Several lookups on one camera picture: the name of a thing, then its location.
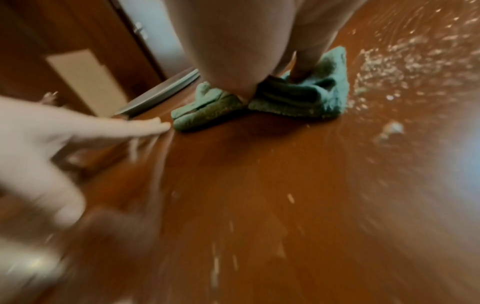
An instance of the green towel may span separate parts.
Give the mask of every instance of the green towel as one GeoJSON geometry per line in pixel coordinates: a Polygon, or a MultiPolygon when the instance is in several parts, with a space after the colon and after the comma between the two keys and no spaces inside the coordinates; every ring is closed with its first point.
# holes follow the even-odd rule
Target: green towel
{"type": "Polygon", "coordinates": [[[313,73],[299,84],[289,83],[289,74],[268,77],[259,84],[248,105],[235,95],[212,88],[207,82],[201,83],[196,88],[194,102],[171,112],[173,127],[189,130],[245,108],[322,119],[335,118],[344,112],[350,88],[345,48],[325,53],[313,73]]]}

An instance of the door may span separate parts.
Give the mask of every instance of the door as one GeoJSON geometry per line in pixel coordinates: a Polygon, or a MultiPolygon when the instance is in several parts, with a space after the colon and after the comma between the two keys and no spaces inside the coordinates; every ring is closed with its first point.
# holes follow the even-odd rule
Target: door
{"type": "Polygon", "coordinates": [[[162,0],[117,0],[134,33],[166,78],[192,67],[175,34],[162,0]]]}

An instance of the towel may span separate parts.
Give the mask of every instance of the towel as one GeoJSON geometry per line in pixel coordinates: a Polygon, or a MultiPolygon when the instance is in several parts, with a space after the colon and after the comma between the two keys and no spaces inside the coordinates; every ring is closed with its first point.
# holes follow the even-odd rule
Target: towel
{"type": "Polygon", "coordinates": [[[212,88],[208,82],[201,83],[194,102],[171,112],[173,127],[179,131],[194,129],[242,109],[319,119],[332,119],[344,112],[350,88],[345,48],[325,53],[301,83],[290,83],[289,75],[269,76],[259,84],[248,105],[235,95],[212,88]]]}

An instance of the wooden floor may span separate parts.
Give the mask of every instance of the wooden floor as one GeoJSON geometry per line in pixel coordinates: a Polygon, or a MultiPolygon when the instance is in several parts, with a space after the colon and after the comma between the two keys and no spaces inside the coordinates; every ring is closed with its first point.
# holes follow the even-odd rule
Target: wooden floor
{"type": "MultiPolygon", "coordinates": [[[[175,133],[159,240],[136,258],[76,244],[79,274],[46,302],[478,303],[479,6],[371,0],[334,43],[351,83],[338,120],[175,133]]],[[[143,117],[170,119],[194,89],[143,117]]],[[[142,205],[166,140],[88,180],[89,209],[142,205]]]]}

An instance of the hand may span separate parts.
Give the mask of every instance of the hand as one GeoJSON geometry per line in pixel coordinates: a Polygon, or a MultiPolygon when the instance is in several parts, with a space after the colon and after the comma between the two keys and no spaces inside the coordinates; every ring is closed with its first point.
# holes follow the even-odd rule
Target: hand
{"type": "Polygon", "coordinates": [[[50,159],[67,144],[102,147],[169,128],[160,118],[97,118],[0,96],[0,187],[42,208],[57,225],[71,226],[83,214],[85,199],[50,159]]]}
{"type": "Polygon", "coordinates": [[[367,0],[164,0],[186,54],[203,77],[249,101],[296,53],[306,78],[367,0]]]}

